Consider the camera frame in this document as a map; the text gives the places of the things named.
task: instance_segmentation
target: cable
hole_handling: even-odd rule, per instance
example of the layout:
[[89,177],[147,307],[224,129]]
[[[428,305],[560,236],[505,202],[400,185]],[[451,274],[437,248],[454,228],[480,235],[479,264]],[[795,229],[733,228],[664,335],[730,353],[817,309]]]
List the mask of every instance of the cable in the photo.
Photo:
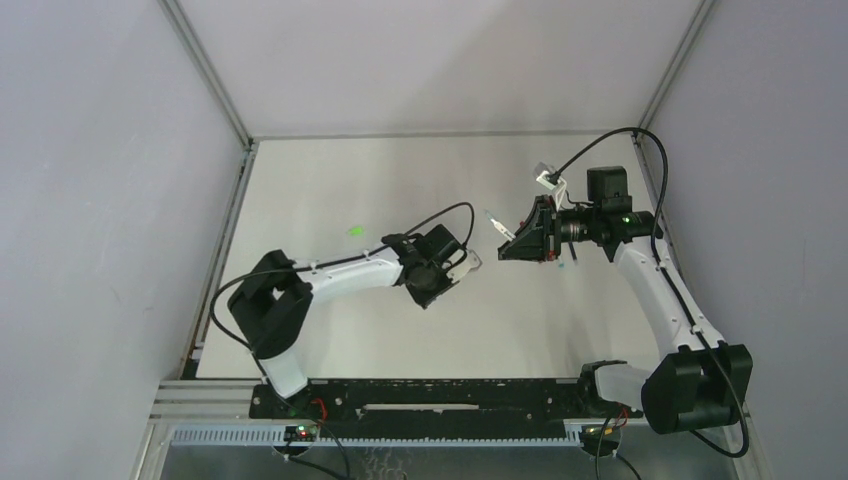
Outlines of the cable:
[[[624,128],[618,128],[618,129],[615,129],[615,130],[611,130],[611,131],[601,135],[600,137],[596,138],[592,143],[590,143],[589,145],[584,147],[583,150],[580,150],[579,152],[577,152],[577,154],[574,155],[573,157],[571,157],[571,159],[569,161],[565,162],[565,164],[562,167],[560,167],[556,172],[552,173],[550,175],[550,177],[551,178],[559,178],[560,175],[562,175],[562,172],[566,168],[568,168],[571,164],[573,164],[584,153],[589,151],[589,149],[591,149],[595,145],[601,143],[602,141],[604,141],[605,139],[607,139],[607,138],[609,138],[613,135],[617,135],[619,133],[627,133],[627,132],[633,133],[633,134],[645,135],[646,137],[650,138],[651,141],[654,142],[654,144],[657,146],[657,149],[660,151],[660,158],[662,160],[662,166],[663,166],[663,174],[662,174],[662,183],[660,185],[660,193],[657,196],[657,205],[656,205],[656,208],[654,209],[654,224],[651,228],[651,253],[654,255],[654,260],[656,260],[657,265],[660,265],[660,271],[662,272],[663,277],[665,277],[665,281],[668,283],[669,287],[671,287],[672,291],[674,292],[674,295],[677,297],[677,301],[678,301],[678,303],[680,303],[680,307],[683,309],[683,312],[686,314],[686,318],[687,318],[687,320],[689,320],[689,324],[692,325],[692,326],[695,326],[696,323],[695,323],[695,319],[692,317],[692,312],[689,311],[688,305],[686,305],[686,302],[683,300],[683,296],[680,294],[680,290],[677,288],[677,285],[674,284],[674,282],[671,280],[671,277],[668,275],[668,272],[666,271],[665,266],[662,266],[663,262],[660,259],[659,252],[657,252],[657,230],[658,230],[658,226],[659,226],[660,213],[662,211],[663,203],[665,202],[666,190],[668,188],[668,154],[666,153],[665,146],[663,146],[660,139],[656,135],[654,135],[654,133],[651,132],[650,130],[646,130],[646,129],[640,128],[640,127],[624,127]],[[709,354],[710,359],[715,364],[719,373],[724,378],[724,381],[727,384],[727,388],[730,390],[730,394],[733,397],[734,403],[736,404],[735,407],[736,407],[737,412],[739,413],[739,423],[740,423],[740,427],[742,429],[742,447],[739,449],[738,452],[729,452],[727,450],[722,449],[721,447],[719,447],[715,443],[711,442],[709,439],[704,437],[701,433],[699,433],[695,430],[693,430],[691,433],[693,435],[695,435],[699,440],[704,442],[708,447],[715,450],[716,452],[718,452],[718,453],[720,453],[724,456],[730,457],[730,458],[741,458],[741,457],[745,456],[746,453],[748,453],[748,448],[749,448],[749,445],[750,445],[750,439],[749,439],[749,433],[748,433],[748,423],[745,420],[745,413],[742,410],[742,402],[739,401],[739,395],[736,394],[736,389],[733,387],[733,383],[730,381],[730,376],[724,370],[724,367],[721,365],[721,362],[719,361],[715,352],[712,351],[712,347],[710,347],[710,344],[707,342],[707,340],[704,338],[704,336],[700,332],[698,332],[696,335],[698,337],[698,340],[700,340],[701,344],[704,346],[704,349]]]
[[327,467],[322,467],[321,465],[318,465],[318,464],[312,463],[312,462],[307,462],[306,460],[301,460],[297,457],[289,456],[289,457],[286,458],[286,461],[296,463],[298,465],[303,465],[304,467],[314,468],[315,470],[319,470],[321,472],[326,473],[327,475],[335,478],[336,480],[348,480],[350,478],[350,476],[344,477],[344,476],[339,475],[338,473],[330,470]]
[[285,461],[296,463],[298,465],[303,465],[304,467],[314,468],[315,470],[326,473],[327,475],[335,478],[336,480],[350,480],[350,472],[348,472],[347,476],[343,476],[339,473],[336,473],[336,472],[330,470],[327,467],[323,467],[323,466],[318,465],[316,463],[312,463],[312,462],[309,462],[307,460],[302,460],[302,459],[300,459],[296,456],[291,455],[289,453],[289,447],[291,446],[291,442],[292,442],[291,440],[286,442],[286,445],[282,449],[280,449],[279,447],[273,447],[274,450],[277,453],[281,453],[283,455],[283,458],[285,459]]
[[604,436],[607,434],[607,425],[609,425],[610,420],[612,420],[612,417],[607,417],[604,421],[604,426],[601,427],[601,435],[598,437],[598,451],[595,452],[595,478],[597,480],[601,480],[601,469],[598,466],[598,460],[601,458],[601,445],[604,443]]
[[[621,420],[621,417],[624,417],[624,423],[621,425],[618,424],[618,421]],[[619,412],[618,416],[615,417],[615,424],[613,424],[612,428],[615,430],[622,429],[627,426],[627,421],[630,420],[630,412],[627,411],[627,407],[622,406],[621,412]]]
[[329,414],[327,413],[327,406],[324,405],[324,400],[322,400],[321,398],[314,398],[311,402],[309,402],[309,404],[318,405],[319,407],[321,407],[321,421],[326,422]]
[[615,454],[615,458],[621,460],[621,463],[627,465],[627,468],[629,468],[630,471],[633,472],[633,475],[636,475],[637,480],[642,480],[642,476],[639,475],[639,472],[636,471],[636,467],[634,467],[632,463],[628,462],[626,458],[622,457],[619,453]]
[[570,203],[572,205],[583,205],[584,207],[591,207],[592,206],[592,204],[589,203],[589,202],[572,202],[571,201],[571,195],[568,194],[568,190],[565,191],[565,199],[568,201],[568,203]]
[[[257,360],[256,357],[253,357],[253,361],[256,362],[256,366],[259,368],[259,371],[262,372],[262,382],[265,383],[265,381],[268,379],[268,373],[265,371],[265,369],[262,367],[262,364],[259,363],[259,360]],[[294,406],[291,403],[289,403],[288,401],[286,401],[285,398],[283,398],[279,395],[277,395],[277,400],[279,400],[283,405],[288,407],[289,410],[297,410],[296,408],[294,408]],[[310,422],[313,422],[314,424],[318,425],[319,427],[321,427],[321,431],[326,431],[327,434],[330,435],[330,438],[332,438],[333,442],[335,442],[336,446],[339,447],[339,453],[341,453],[342,459],[345,462],[345,477],[342,477],[342,478],[344,480],[351,479],[351,476],[350,476],[350,458],[347,456],[347,450],[344,448],[344,445],[342,445],[342,442],[339,440],[339,437],[337,437],[336,434],[333,433],[332,430],[327,428],[327,425],[323,421],[319,421],[315,418],[312,418],[310,415],[306,414],[306,412],[301,412],[300,415],[303,418],[309,420]]]
[[435,220],[435,219],[441,217],[442,215],[450,212],[451,210],[454,210],[454,209],[459,208],[459,207],[468,207],[468,210],[471,211],[471,223],[468,226],[468,235],[465,236],[465,241],[462,242],[462,247],[463,248],[467,247],[468,242],[471,240],[471,233],[474,232],[474,205],[471,205],[468,202],[455,203],[455,204],[451,205],[450,207],[445,208],[444,210],[438,211],[438,212],[434,213],[433,215],[430,215],[429,217],[424,219],[424,221],[422,221],[418,225],[416,225],[416,226],[410,228],[409,230],[407,230],[406,232],[404,232],[404,235],[411,234],[412,232],[423,227],[424,225],[427,225],[428,223],[432,222],[433,220]]

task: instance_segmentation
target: red wire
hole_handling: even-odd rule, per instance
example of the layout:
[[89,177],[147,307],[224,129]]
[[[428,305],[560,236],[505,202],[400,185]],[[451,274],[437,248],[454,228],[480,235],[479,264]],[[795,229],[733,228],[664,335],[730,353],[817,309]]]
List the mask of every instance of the red wire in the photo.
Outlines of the red wire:
[[[624,423],[622,423],[621,425],[619,425],[619,424],[618,424],[618,421],[619,421],[619,420],[621,420],[621,417],[622,417],[622,416],[624,417]],[[620,412],[618,412],[618,416],[617,416],[617,417],[615,417],[615,423],[613,424],[612,428],[614,428],[614,429],[616,429],[616,430],[617,430],[617,429],[619,429],[619,428],[624,427],[625,425],[627,425],[627,420],[629,420],[629,419],[630,419],[630,412],[628,412],[628,411],[627,411],[627,407],[625,407],[625,406],[623,406],[623,405],[622,405],[622,407],[621,407],[621,411],[620,411]]]
[[314,398],[314,399],[312,399],[312,401],[311,401],[311,402],[309,402],[309,403],[317,404],[317,405],[319,405],[319,406],[321,407],[321,421],[322,421],[322,422],[323,422],[323,421],[326,421],[326,420],[327,420],[327,416],[328,416],[328,415],[327,415],[327,406],[326,406],[326,405],[324,405],[324,400],[321,400],[320,398]]
[[630,412],[627,411],[627,407],[621,407],[621,413],[624,414],[624,423],[621,424],[618,428],[624,428],[627,425],[627,421],[630,420]]

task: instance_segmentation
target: black cable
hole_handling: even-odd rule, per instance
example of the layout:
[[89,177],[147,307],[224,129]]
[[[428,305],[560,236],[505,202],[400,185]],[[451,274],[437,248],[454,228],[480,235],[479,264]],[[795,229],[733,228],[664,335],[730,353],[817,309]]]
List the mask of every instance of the black cable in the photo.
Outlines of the black cable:
[[462,242],[462,247],[465,248],[465,247],[468,246],[468,242],[471,240],[471,234],[474,232],[474,205],[471,205],[468,202],[455,203],[455,204],[451,205],[450,207],[445,208],[444,210],[438,211],[438,212],[434,213],[433,215],[430,215],[429,217],[427,217],[424,221],[422,221],[418,225],[416,225],[416,226],[410,228],[409,230],[407,230],[406,232],[404,232],[404,234],[409,235],[410,233],[418,230],[419,228],[423,227],[424,225],[427,225],[428,223],[432,222],[433,220],[435,220],[435,219],[441,217],[442,215],[450,212],[451,210],[454,210],[454,209],[459,208],[459,207],[468,207],[468,210],[471,211],[471,223],[469,224],[469,227],[468,227],[468,235],[465,236],[465,241]]
[[583,205],[584,207],[591,207],[592,206],[592,204],[589,203],[589,202],[572,202],[571,201],[571,195],[568,193],[568,190],[565,191],[565,199],[568,201],[568,203],[575,205],[575,206],[576,205]]
[[595,478],[597,480],[601,480],[601,469],[598,466],[598,460],[601,458],[601,445],[604,444],[604,436],[607,434],[607,425],[609,425],[610,420],[612,420],[612,417],[607,417],[604,421],[604,426],[601,427],[601,436],[598,437],[598,451],[595,452]]
[[322,467],[321,465],[318,465],[318,464],[315,464],[315,463],[312,463],[312,462],[309,462],[309,461],[306,461],[306,460],[302,460],[302,459],[300,459],[296,456],[291,455],[289,453],[289,447],[291,446],[291,442],[292,442],[291,440],[286,442],[286,445],[282,449],[280,449],[279,447],[274,447],[274,450],[277,451],[278,453],[281,453],[285,457],[287,462],[291,461],[292,463],[297,463],[297,464],[303,465],[305,467],[314,468],[316,470],[319,470],[321,472],[326,473],[327,475],[335,478],[336,480],[351,480],[350,479],[350,472],[348,472],[347,476],[344,476],[344,475],[341,475],[339,473],[336,473],[336,472],[330,470],[327,467]]
[[634,467],[632,463],[628,462],[626,458],[622,457],[620,453],[616,453],[615,458],[621,460],[621,463],[627,465],[627,468],[633,472],[633,475],[636,475],[636,480],[642,480],[642,476],[636,471],[636,467]]
[[[256,362],[256,366],[259,367],[259,371],[262,372],[263,379],[268,378],[268,374],[265,372],[265,369],[262,368],[262,365],[259,363],[259,360],[256,360],[256,357],[254,357],[253,359]],[[280,402],[282,402],[283,405],[287,406],[289,408],[289,410],[297,410],[296,408],[294,408],[294,406],[291,403],[286,401],[285,398],[277,395],[277,399]],[[330,438],[332,438],[333,442],[335,442],[336,446],[339,447],[339,452],[342,454],[342,459],[345,462],[345,477],[344,477],[344,480],[351,479],[351,476],[350,476],[350,458],[347,456],[347,450],[344,448],[344,445],[342,445],[342,442],[339,440],[339,437],[337,437],[336,434],[332,432],[332,430],[327,428],[327,425],[323,421],[320,421],[316,418],[312,418],[311,416],[307,415],[305,412],[300,412],[300,415],[302,417],[304,417],[305,419],[309,420],[310,422],[315,423],[315,425],[318,425],[319,427],[321,427],[321,431],[326,431],[330,435]]]
[[[565,164],[562,167],[560,167],[556,172],[551,174],[551,177],[559,178],[560,175],[562,175],[562,172],[565,171],[566,168],[568,168],[572,163],[574,163],[584,153],[589,151],[589,149],[591,149],[595,145],[601,143],[603,140],[605,140],[605,139],[607,139],[607,138],[609,138],[613,135],[619,134],[619,133],[628,133],[628,132],[633,133],[633,134],[645,135],[646,137],[650,138],[651,141],[654,142],[654,144],[657,146],[657,149],[660,151],[660,158],[662,160],[662,165],[663,165],[663,174],[662,174],[662,183],[660,185],[660,193],[657,196],[657,205],[656,205],[656,208],[654,209],[654,224],[653,224],[653,227],[651,228],[651,253],[654,255],[654,260],[656,260],[657,265],[661,265],[663,262],[660,259],[659,252],[657,252],[657,230],[658,230],[657,227],[659,226],[660,213],[662,211],[663,202],[665,202],[665,194],[666,194],[666,190],[668,188],[668,154],[665,151],[665,146],[663,146],[660,139],[656,135],[654,135],[653,132],[651,132],[650,130],[646,130],[644,128],[640,128],[640,127],[624,127],[624,128],[618,128],[618,129],[609,131],[609,132],[601,135],[600,137],[596,138],[592,143],[590,143],[585,148],[583,148],[583,150],[580,150],[579,152],[577,152],[577,155],[574,155],[573,157],[571,157],[571,159],[569,161],[565,162]],[[680,306],[683,309],[683,312],[686,314],[686,319],[689,320],[689,324],[692,325],[692,326],[695,326],[695,319],[692,317],[692,312],[689,311],[689,307],[688,307],[688,305],[686,305],[686,302],[683,300],[683,296],[680,294],[680,290],[678,290],[677,285],[675,285],[674,282],[671,280],[671,277],[668,275],[668,272],[666,271],[666,268],[664,266],[660,266],[659,268],[660,268],[660,271],[663,274],[663,277],[665,277],[665,281],[668,283],[669,287],[671,287],[671,290],[674,292],[674,295],[677,297],[677,301],[678,301],[678,303],[680,303]],[[719,447],[715,443],[711,442],[709,439],[707,439],[706,437],[701,435],[699,432],[693,430],[691,433],[693,435],[695,435],[699,440],[704,442],[708,447],[715,450],[716,452],[718,452],[718,453],[720,453],[724,456],[730,457],[730,458],[741,458],[741,457],[745,456],[746,453],[748,453],[748,448],[749,448],[749,445],[750,445],[750,439],[749,439],[749,433],[748,433],[748,423],[745,420],[745,414],[742,410],[742,402],[739,401],[739,395],[737,395],[736,389],[733,387],[733,383],[730,381],[730,376],[724,370],[724,367],[721,365],[721,362],[719,361],[715,352],[712,351],[712,347],[710,347],[710,344],[707,342],[707,340],[704,338],[704,336],[700,332],[698,332],[696,334],[696,336],[698,337],[698,340],[700,340],[701,344],[704,346],[704,349],[709,354],[710,359],[713,361],[713,363],[715,363],[715,366],[718,369],[719,373],[724,378],[724,381],[727,384],[727,388],[730,390],[730,394],[733,397],[734,403],[736,404],[735,407],[736,407],[736,410],[739,413],[740,428],[742,429],[742,447],[739,449],[738,452],[729,452],[727,450],[722,449],[721,447]]]
[[321,472],[326,473],[327,475],[335,478],[336,480],[348,480],[350,478],[350,477],[344,477],[342,475],[339,475],[338,473],[330,470],[327,467],[322,467],[321,465],[318,465],[318,464],[312,463],[312,462],[307,462],[306,460],[301,460],[297,457],[289,456],[288,461],[292,462],[292,463],[296,463],[298,465],[303,465],[304,467],[314,468],[315,470],[319,470]]
[[571,250],[571,260],[573,260],[574,263],[577,263],[577,250],[574,249],[574,244],[568,242],[568,249]]

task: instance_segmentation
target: metal bar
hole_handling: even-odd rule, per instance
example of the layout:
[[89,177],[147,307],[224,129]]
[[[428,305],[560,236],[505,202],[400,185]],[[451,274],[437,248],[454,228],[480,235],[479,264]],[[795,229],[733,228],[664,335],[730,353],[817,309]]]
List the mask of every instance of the metal bar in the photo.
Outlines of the metal bar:
[[171,446],[174,427],[170,425],[148,425],[138,462],[133,471],[134,480],[159,480],[165,467],[165,457]]
[[609,129],[586,130],[496,130],[496,131],[460,131],[460,132],[375,132],[361,134],[327,134],[327,135],[271,135],[256,136],[254,141],[264,140],[349,140],[367,138],[457,138],[457,137],[530,137],[551,135],[602,135]]
[[256,160],[256,151],[258,144],[253,144],[250,149],[245,152],[244,162],[236,180],[233,194],[230,197],[230,203],[227,208],[227,215],[224,224],[221,227],[221,235],[218,238],[218,244],[215,249],[215,254],[212,258],[209,275],[203,289],[203,296],[198,306],[198,314],[195,317],[195,331],[192,336],[192,345],[186,355],[186,361],[191,356],[191,350],[201,348],[203,340],[206,338],[206,330],[209,327],[209,300],[218,289],[221,283],[221,277],[224,274],[224,267],[227,263],[227,255],[230,252],[230,245],[233,241],[233,234],[238,224],[238,218],[241,214],[241,206],[244,202],[244,196],[247,193],[247,184],[250,182],[250,174],[253,171],[253,164]]
[[[657,199],[659,198],[659,188],[657,188],[657,184],[654,181],[653,170],[651,169],[651,164],[648,162],[648,158],[645,155],[645,149],[643,142],[645,141],[644,135],[633,135],[633,149],[636,152],[636,158],[639,160],[639,166],[642,167],[642,177],[645,179],[645,184],[648,186],[648,196],[651,197],[651,205],[656,207]],[[660,228],[666,233],[666,241],[668,242],[668,251],[671,254],[671,261],[677,267],[677,271],[680,273],[680,277],[683,281],[686,281],[686,275],[683,270],[680,268],[680,261],[677,259],[677,251],[674,248],[674,233],[672,232],[671,224],[668,221],[668,218],[665,216],[665,212],[660,212]]]
[[157,403],[153,405],[150,414],[158,417],[247,417],[250,410],[249,402],[241,403]]
[[156,394],[157,402],[185,402],[215,398],[222,402],[249,402],[253,397],[252,389],[195,389],[168,388]]
[[[176,428],[172,445],[203,446],[281,446],[287,442],[284,433],[287,425],[181,425]],[[559,438],[517,439],[388,439],[388,438],[339,438],[345,447],[576,447],[580,444],[580,428],[564,425]],[[331,447],[336,443],[330,438],[319,438],[312,443],[294,442],[293,446]]]
[[259,379],[255,380],[227,380],[227,379],[216,379],[216,380],[163,380],[159,382],[159,389],[166,388],[193,388],[193,389],[202,389],[202,388],[211,388],[211,389],[224,389],[224,388],[248,388],[252,389],[256,384],[259,383]]
[[692,49],[704,29],[704,25],[709,19],[710,14],[717,3],[718,0],[701,0],[701,3],[695,10],[695,14],[692,16],[692,20],[689,21],[689,26],[686,28],[683,38],[677,45],[677,49],[674,51],[674,55],[672,55],[671,61],[668,63],[668,66],[660,79],[659,85],[657,85],[656,90],[654,90],[654,94],[651,96],[651,99],[645,108],[645,112],[642,114],[642,118],[639,119],[640,127],[649,128],[654,122],[654,118],[656,117],[663,101],[665,101],[671,85],[674,83],[678,73],[680,73],[680,70],[686,63],[686,60],[691,55]]
[[177,32],[177,36],[180,37],[180,41],[185,46],[192,63],[194,63],[200,72],[203,82],[206,83],[218,106],[227,117],[227,121],[230,123],[233,132],[242,145],[248,147],[251,143],[250,134],[244,126],[244,122],[242,122],[238,111],[236,111],[232,98],[224,88],[221,78],[215,71],[215,67],[212,66],[209,55],[206,53],[206,49],[203,48],[203,44],[200,43],[197,32],[188,20],[188,16],[186,16],[185,10],[180,5],[179,0],[159,0],[159,5]]

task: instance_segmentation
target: small white object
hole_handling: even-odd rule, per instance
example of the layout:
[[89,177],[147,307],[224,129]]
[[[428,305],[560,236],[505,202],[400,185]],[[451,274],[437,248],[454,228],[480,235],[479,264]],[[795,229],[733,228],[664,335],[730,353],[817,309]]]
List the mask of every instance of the small white object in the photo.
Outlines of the small white object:
[[595,385],[604,400],[642,410],[642,385],[650,376],[648,370],[626,363],[605,365],[595,370]]
[[559,180],[562,178],[560,177],[557,179],[556,183],[551,182],[548,177],[554,172],[556,172],[554,167],[546,163],[539,162],[539,164],[536,165],[536,168],[533,169],[533,176],[536,177],[536,181],[544,185],[545,188],[553,190],[557,187],[557,185],[559,185]]
[[562,202],[565,200],[566,189],[568,188],[568,182],[565,181],[564,178],[560,177],[560,187],[559,190],[554,194],[554,205],[556,205],[557,210],[562,208]]
[[515,240],[515,234],[514,234],[514,233],[512,233],[512,232],[510,232],[510,231],[509,231],[509,229],[508,229],[508,228],[506,228],[506,227],[505,227],[505,226],[504,226],[501,222],[499,222],[499,221],[495,218],[495,216],[494,216],[494,215],[492,215],[491,213],[489,213],[489,211],[488,211],[488,210],[486,210],[486,217],[489,219],[489,221],[490,221],[490,222],[492,222],[492,225],[494,225],[494,226],[495,226],[495,230],[497,230],[497,231],[501,232],[501,235],[503,235],[504,237],[506,237],[506,239],[507,239],[507,240],[509,240],[509,241],[513,241],[513,240]]

